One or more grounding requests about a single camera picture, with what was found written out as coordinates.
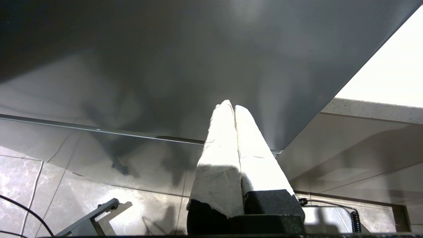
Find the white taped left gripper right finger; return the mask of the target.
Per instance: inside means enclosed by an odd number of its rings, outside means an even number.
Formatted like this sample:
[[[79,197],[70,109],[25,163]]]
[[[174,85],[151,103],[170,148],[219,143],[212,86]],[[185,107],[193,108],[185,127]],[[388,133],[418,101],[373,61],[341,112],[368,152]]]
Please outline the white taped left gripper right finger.
[[[252,114],[235,107],[244,212],[305,218],[305,213]]]

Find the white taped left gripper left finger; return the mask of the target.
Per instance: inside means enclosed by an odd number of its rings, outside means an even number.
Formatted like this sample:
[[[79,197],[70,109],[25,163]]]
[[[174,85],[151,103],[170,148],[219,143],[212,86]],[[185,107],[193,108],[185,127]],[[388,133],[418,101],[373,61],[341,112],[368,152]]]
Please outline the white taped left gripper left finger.
[[[229,100],[217,104],[187,204],[188,235],[228,234],[244,215],[235,114]]]

